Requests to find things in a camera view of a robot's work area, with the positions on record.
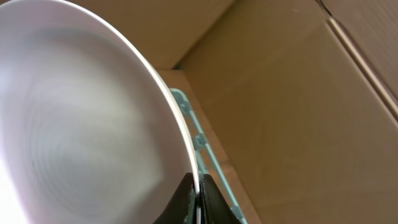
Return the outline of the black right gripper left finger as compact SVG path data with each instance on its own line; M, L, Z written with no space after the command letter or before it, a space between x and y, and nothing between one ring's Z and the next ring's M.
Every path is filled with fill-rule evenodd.
M197 222L196 200L193 174L186 173L164 211L153 224L195 224Z

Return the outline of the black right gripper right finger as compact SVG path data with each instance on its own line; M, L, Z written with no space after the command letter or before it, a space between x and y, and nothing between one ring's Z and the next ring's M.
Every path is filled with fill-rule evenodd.
M210 174L200 178L201 224L241 224Z

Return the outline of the white pink plate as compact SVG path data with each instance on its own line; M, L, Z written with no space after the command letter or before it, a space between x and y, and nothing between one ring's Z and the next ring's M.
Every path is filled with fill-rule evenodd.
M186 122L110 23L68 1L1 4L1 222L153 223L187 179Z

